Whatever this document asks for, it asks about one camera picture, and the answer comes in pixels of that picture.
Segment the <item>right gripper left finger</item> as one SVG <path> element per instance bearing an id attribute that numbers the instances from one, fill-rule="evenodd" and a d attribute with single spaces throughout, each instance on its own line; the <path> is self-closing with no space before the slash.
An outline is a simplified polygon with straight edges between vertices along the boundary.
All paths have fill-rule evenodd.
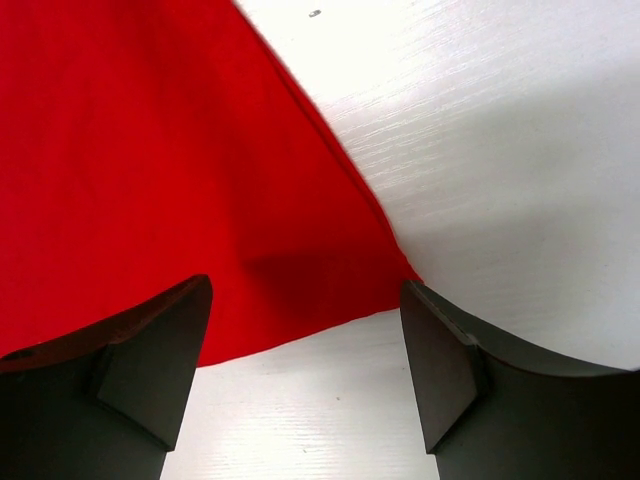
<path id="1" fill-rule="evenodd" d="M 213 288 L 148 301 L 1 359 L 4 479 L 157 479 L 177 444 Z"/>

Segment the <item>red t-shirt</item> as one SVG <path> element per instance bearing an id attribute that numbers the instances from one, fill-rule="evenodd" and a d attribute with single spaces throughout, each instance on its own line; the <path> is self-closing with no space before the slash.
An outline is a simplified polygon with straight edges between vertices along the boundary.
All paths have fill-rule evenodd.
<path id="1" fill-rule="evenodd" d="M 2 352 L 197 274 L 205 366 L 393 310 L 416 276 L 232 2 L 3 2 Z"/>

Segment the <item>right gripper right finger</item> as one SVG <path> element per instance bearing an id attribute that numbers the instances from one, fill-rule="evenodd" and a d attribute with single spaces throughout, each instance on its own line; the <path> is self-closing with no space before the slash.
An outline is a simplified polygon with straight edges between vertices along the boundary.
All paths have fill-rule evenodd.
<path id="1" fill-rule="evenodd" d="M 401 323 L 426 451 L 443 479 L 635 479 L 639 374 L 537 346 L 423 284 Z"/>

